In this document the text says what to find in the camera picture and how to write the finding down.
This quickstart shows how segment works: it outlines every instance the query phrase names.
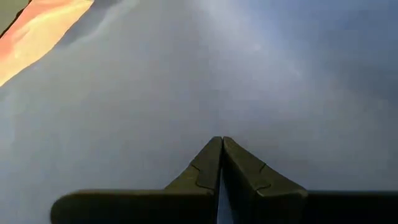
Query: orange sky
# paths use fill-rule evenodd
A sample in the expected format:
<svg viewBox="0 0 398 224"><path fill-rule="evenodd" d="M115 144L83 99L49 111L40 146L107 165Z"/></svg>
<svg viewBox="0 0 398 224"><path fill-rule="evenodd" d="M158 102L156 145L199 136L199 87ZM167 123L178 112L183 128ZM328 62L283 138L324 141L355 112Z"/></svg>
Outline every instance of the orange sky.
<svg viewBox="0 0 398 224"><path fill-rule="evenodd" d="M0 38L0 87L50 51L93 0L32 0Z"/></svg>

